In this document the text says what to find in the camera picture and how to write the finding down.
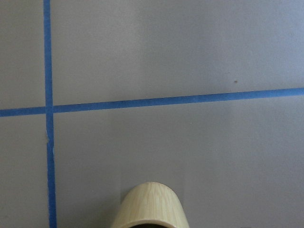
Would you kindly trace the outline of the light wooden cup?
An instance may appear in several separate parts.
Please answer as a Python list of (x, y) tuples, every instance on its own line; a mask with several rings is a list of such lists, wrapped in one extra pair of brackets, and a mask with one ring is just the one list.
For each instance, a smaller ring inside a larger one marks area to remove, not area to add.
[(188, 220), (177, 194), (158, 182), (146, 182), (131, 189), (122, 201), (112, 228), (140, 225), (188, 228)]

